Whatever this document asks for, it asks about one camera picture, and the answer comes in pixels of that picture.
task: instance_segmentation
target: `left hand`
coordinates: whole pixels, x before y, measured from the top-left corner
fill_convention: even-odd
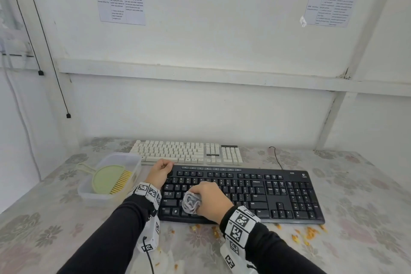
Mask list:
[[[150,183],[156,188],[161,189],[166,182],[167,174],[171,171],[174,163],[167,159],[159,159],[150,169],[145,183]]]

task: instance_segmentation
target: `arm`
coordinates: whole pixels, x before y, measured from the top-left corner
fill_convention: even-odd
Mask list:
[[[233,206],[215,183],[201,182],[193,186],[190,192],[201,194],[202,204],[197,214],[217,222],[224,234],[227,223],[237,207]],[[256,223],[251,230],[245,245],[245,256],[256,266],[260,274],[273,273],[273,269],[279,273],[289,274],[325,274],[262,223]]]
[[[145,182],[160,189],[172,167],[172,162],[160,159]],[[153,208],[144,196],[127,197],[57,273],[125,273]]]

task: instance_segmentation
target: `green dustpan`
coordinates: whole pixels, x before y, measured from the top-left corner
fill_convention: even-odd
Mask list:
[[[76,169],[93,175],[91,185],[97,194],[117,193],[129,178],[129,171],[124,166],[110,165],[96,170],[81,162]]]

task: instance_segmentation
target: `gray cloth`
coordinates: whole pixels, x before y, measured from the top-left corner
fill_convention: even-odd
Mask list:
[[[198,207],[201,206],[201,195],[186,192],[182,199],[182,209],[188,214],[197,214]]]

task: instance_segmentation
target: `dustpan handle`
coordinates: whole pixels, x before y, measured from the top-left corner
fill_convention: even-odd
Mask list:
[[[80,171],[83,171],[83,172],[85,172],[85,173],[92,174],[92,175],[94,175],[94,174],[97,172],[96,169],[94,169],[94,168],[90,167],[89,165],[86,165],[86,164],[84,164],[84,163],[82,163],[82,162],[80,162],[79,164],[77,164],[76,169],[77,169],[77,170],[80,170]]]

